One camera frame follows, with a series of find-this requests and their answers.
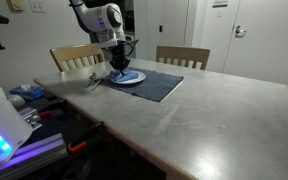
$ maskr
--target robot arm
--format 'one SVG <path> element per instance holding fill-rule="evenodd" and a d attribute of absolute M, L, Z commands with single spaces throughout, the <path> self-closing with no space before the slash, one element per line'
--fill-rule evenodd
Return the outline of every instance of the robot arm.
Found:
<path fill-rule="evenodd" d="M 88 8 L 85 0 L 70 0 L 71 6 L 77 16 L 81 28 L 87 33 L 107 33 L 107 41 L 97 42 L 98 48 L 111 48 L 112 60 L 110 61 L 114 69 L 121 72 L 128 67 L 130 62 L 125 57 L 124 42 L 127 38 L 133 37 L 124 34 L 123 19 L 119 6 L 108 3 L 104 6 Z"/>

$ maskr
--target dark placemat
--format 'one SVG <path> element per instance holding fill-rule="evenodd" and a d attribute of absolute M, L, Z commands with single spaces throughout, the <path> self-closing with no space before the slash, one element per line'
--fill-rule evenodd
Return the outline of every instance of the dark placemat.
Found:
<path fill-rule="evenodd" d="M 146 75 L 146 78 L 142 82 L 128 85 L 116 84 L 109 79 L 104 79 L 101 81 L 101 85 L 111 87 L 134 96 L 161 102 L 184 78 L 138 68 L 128 69 L 140 71 Z"/>

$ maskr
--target wooden chair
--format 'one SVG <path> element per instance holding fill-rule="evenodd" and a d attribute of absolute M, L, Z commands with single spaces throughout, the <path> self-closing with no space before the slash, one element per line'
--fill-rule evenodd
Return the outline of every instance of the wooden chair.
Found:
<path fill-rule="evenodd" d="M 105 61 L 103 51 L 94 44 L 55 48 L 50 53 L 61 72 Z"/>
<path fill-rule="evenodd" d="M 156 62 L 181 66 L 183 65 L 182 61 L 184 60 L 184 66 L 189 67 L 189 65 L 192 64 L 193 69 L 196 69 L 196 64 L 200 62 L 201 70 L 205 70 L 209 55 L 210 50 L 208 49 L 157 46 Z"/>

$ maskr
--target table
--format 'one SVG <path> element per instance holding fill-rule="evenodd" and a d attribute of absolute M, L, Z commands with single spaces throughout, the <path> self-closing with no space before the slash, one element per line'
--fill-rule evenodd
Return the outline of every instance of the table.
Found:
<path fill-rule="evenodd" d="M 108 62 L 36 78 L 167 173 L 167 179 L 288 179 L 288 87 L 133 59 L 131 67 L 184 76 L 161 103 L 108 87 L 85 89 Z"/>

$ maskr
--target plate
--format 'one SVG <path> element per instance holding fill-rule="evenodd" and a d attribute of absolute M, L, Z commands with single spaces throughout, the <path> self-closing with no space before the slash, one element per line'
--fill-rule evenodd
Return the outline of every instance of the plate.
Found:
<path fill-rule="evenodd" d="M 123 81 L 123 82 L 116 82 L 113 80 L 111 80 L 111 81 L 116 83 L 116 84 L 135 84 L 135 83 L 143 81 L 146 78 L 146 75 L 142 72 L 139 72 L 139 71 L 133 71 L 133 72 L 138 73 L 138 77 L 136 79 L 130 79 L 130 80 Z"/>

